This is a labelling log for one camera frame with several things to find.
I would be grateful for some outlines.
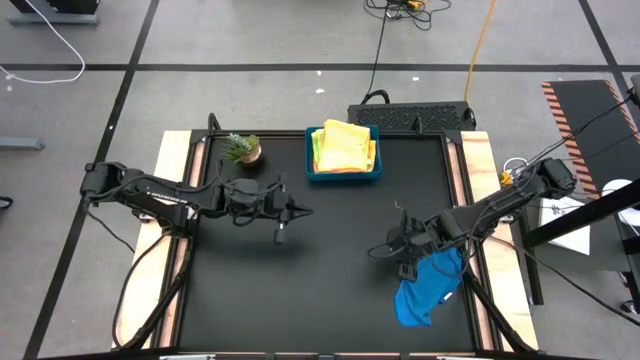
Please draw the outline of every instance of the yellow cable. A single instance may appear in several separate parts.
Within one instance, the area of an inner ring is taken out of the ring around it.
[[[480,32],[480,38],[476,43],[476,49],[473,51],[473,56],[471,57],[471,64],[469,65],[469,72],[467,73],[467,85],[464,87],[464,101],[469,101],[469,87],[471,86],[471,74],[473,74],[473,66],[476,64],[476,56],[478,55],[478,51],[480,51],[480,47],[482,46],[482,40],[484,40],[484,34],[487,32],[487,28],[489,27],[489,22],[491,22],[491,15],[493,14],[493,8],[496,5],[496,0],[491,0],[491,6],[489,7],[489,13],[487,13],[487,18],[484,19],[484,25],[482,25],[482,32]]]

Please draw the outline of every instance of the plant pot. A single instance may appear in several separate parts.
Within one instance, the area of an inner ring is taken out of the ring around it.
[[[258,145],[258,148],[255,149],[251,154],[247,155],[244,159],[242,159],[241,163],[244,166],[255,165],[258,160],[260,160],[260,155],[262,155],[262,147]]]

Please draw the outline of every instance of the yellow cloth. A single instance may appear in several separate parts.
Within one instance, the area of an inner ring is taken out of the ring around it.
[[[376,157],[376,142],[368,127],[327,120],[324,129],[312,135],[316,173],[371,172]]]

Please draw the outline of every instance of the wooden table edge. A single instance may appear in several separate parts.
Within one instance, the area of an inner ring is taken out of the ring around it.
[[[486,132],[462,132],[461,134],[462,149],[467,165],[467,174],[469,174],[471,191],[474,200],[477,201],[500,189],[489,136]],[[174,181],[182,180],[190,146],[190,138],[191,131],[165,131],[154,175]],[[456,146],[452,142],[449,142],[447,149],[450,157],[457,201],[458,204],[464,204],[461,164],[458,162]],[[193,171],[189,181],[192,186],[198,185],[203,153],[204,143],[200,142],[196,144],[195,156],[193,157]],[[151,242],[157,239],[159,235],[160,228],[156,222],[142,224],[136,245],[136,257],[146,250]],[[512,241],[508,225],[499,225],[498,229],[496,229],[496,236],[507,241]],[[131,277],[130,286],[127,288],[120,311],[120,314],[126,313],[127,315],[119,316],[116,332],[121,343],[126,342],[135,334],[159,300],[169,251],[169,241],[165,239],[163,242],[166,244],[161,244],[161,246],[152,252],[157,253],[153,259],[146,259],[149,261],[143,261],[140,264],[140,268],[142,268],[144,262],[153,265],[153,267],[155,267],[155,273],[138,275],[134,273]],[[182,263],[185,246],[184,239],[180,240],[178,246],[177,258],[173,269],[174,275]],[[485,242],[484,252],[489,270],[492,295],[496,305],[522,339],[531,347],[537,348],[538,344],[535,329],[524,291],[524,283],[520,273],[517,254],[512,249],[490,241]],[[471,263],[471,266],[474,271],[477,271],[478,265],[475,261]],[[143,293],[136,291],[135,294],[133,292],[130,294],[129,288],[133,288],[136,284],[144,288],[145,291]],[[165,314],[159,341],[160,347],[171,346],[178,296],[179,293],[174,297]],[[490,350],[493,346],[489,331],[489,319],[486,310],[477,298],[475,302],[482,347]],[[505,341],[503,341],[503,345],[505,350],[509,350],[509,346]]]

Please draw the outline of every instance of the white paper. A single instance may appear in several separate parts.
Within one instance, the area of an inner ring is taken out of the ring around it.
[[[542,208],[540,209],[540,226],[547,224],[565,214],[568,214],[582,205],[584,204],[568,197],[564,197],[559,200],[542,199]],[[589,255],[590,233],[591,228],[589,225],[587,225],[583,228],[552,240],[550,241],[550,243],[569,250],[577,251],[585,255]]]

